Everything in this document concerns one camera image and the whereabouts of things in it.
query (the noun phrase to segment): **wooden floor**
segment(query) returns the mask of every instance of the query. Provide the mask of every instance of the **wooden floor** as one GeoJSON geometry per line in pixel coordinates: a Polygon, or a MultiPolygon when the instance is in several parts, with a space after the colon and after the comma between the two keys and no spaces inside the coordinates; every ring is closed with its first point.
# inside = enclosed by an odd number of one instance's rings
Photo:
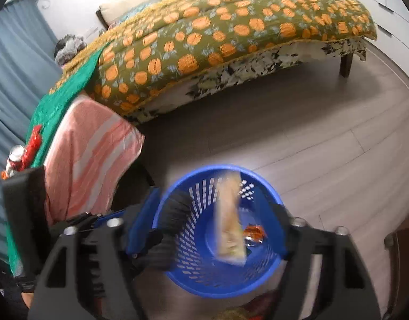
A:
{"type": "MultiPolygon", "coordinates": [[[[409,91],[371,52],[366,62],[354,58],[350,78],[338,70],[339,58],[302,64],[178,108],[140,127],[142,160],[163,188],[203,165],[247,167],[272,184],[293,216],[325,230],[346,226],[384,313],[383,239],[409,212],[409,91]]],[[[152,320],[209,320],[273,289],[282,271],[229,300],[196,297],[158,272],[136,285],[152,320]]],[[[303,315],[317,277],[318,258],[303,315]]]]}

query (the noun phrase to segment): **blue basket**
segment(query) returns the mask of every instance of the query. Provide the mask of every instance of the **blue basket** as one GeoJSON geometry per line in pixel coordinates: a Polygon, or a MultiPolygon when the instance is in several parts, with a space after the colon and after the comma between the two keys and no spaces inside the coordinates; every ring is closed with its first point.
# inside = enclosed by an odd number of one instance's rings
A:
{"type": "Polygon", "coordinates": [[[249,224],[263,225],[267,234],[272,227],[280,228],[271,216],[270,203],[283,205],[277,192],[257,174],[233,165],[212,165],[197,169],[176,182],[163,196],[154,217],[158,216],[173,191],[185,191],[193,199],[193,211],[183,230],[176,237],[176,268],[167,275],[181,288],[202,297],[224,298],[246,294],[270,277],[281,261],[284,237],[270,234],[251,253],[243,267],[218,261],[214,237],[214,203],[218,197],[216,185],[226,170],[240,172],[242,178],[239,217],[243,228],[249,224]]]}

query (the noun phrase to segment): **basket rim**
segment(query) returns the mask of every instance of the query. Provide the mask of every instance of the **basket rim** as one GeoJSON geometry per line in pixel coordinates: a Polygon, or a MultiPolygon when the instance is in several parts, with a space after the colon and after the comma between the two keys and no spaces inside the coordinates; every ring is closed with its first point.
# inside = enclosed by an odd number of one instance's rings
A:
{"type": "MultiPolygon", "coordinates": [[[[230,170],[230,171],[237,171],[241,173],[245,173],[251,178],[256,179],[258,182],[260,182],[273,196],[273,198],[276,200],[276,202],[282,206],[284,206],[283,201],[281,200],[279,194],[277,193],[276,190],[270,185],[269,182],[267,182],[264,178],[262,178],[260,175],[256,174],[255,172],[245,169],[240,166],[236,165],[230,165],[230,164],[215,164],[215,165],[208,165],[204,167],[199,167],[198,169],[195,169],[188,174],[184,175],[180,179],[178,179],[172,186],[170,186],[165,193],[163,194],[160,203],[158,205],[157,211],[154,215],[154,220],[153,220],[153,228],[155,229],[157,227],[157,222],[158,222],[158,216],[160,215],[160,212],[163,208],[163,204],[167,201],[169,198],[170,194],[180,185],[182,184],[185,180],[188,178],[191,178],[199,173],[206,172],[206,171],[219,171],[219,170],[230,170]]],[[[276,268],[279,266],[281,262],[281,257],[279,255],[276,256],[274,259],[274,262],[270,266],[270,268],[259,277],[258,280],[255,282],[249,284],[246,287],[243,287],[239,290],[233,291],[233,292],[227,292],[227,293],[208,293],[208,292],[201,292],[196,289],[191,288],[189,285],[186,285],[182,283],[180,280],[178,280],[171,271],[166,272],[166,275],[179,287],[183,288],[184,290],[190,292],[191,294],[201,296],[201,297],[207,297],[207,298],[228,298],[228,297],[236,297],[240,295],[244,295],[249,293],[250,291],[256,289],[260,285],[262,285],[276,270],[276,268]]]]}

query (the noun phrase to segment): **floral bedspread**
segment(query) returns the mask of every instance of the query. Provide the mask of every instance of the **floral bedspread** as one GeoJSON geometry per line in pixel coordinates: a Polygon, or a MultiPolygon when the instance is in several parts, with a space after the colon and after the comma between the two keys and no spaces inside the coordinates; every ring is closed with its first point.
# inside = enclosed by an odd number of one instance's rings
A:
{"type": "Polygon", "coordinates": [[[215,94],[227,87],[274,73],[279,69],[313,60],[324,60],[328,57],[340,57],[352,52],[361,60],[366,60],[366,43],[363,38],[344,39],[331,43],[319,41],[292,43],[278,49],[252,54],[174,86],[164,95],[125,115],[125,119],[134,125],[141,124],[189,102],[215,94]]]}
{"type": "Polygon", "coordinates": [[[266,49],[376,39],[357,0],[163,0],[109,32],[112,42],[85,89],[122,116],[180,81],[266,49]]]}

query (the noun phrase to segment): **drawer handle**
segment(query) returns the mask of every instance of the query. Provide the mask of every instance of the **drawer handle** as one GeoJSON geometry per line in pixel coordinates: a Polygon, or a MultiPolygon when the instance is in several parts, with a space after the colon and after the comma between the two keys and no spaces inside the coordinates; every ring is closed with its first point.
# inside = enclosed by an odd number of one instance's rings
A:
{"type": "Polygon", "coordinates": [[[380,8],[382,8],[383,10],[386,10],[388,13],[394,14],[394,11],[391,8],[388,8],[387,6],[384,6],[380,2],[378,2],[378,5],[380,6],[380,8]]]}
{"type": "Polygon", "coordinates": [[[389,37],[393,36],[393,34],[390,31],[388,31],[387,29],[384,29],[381,25],[378,25],[378,29],[380,29],[383,33],[385,33],[389,37]]]}

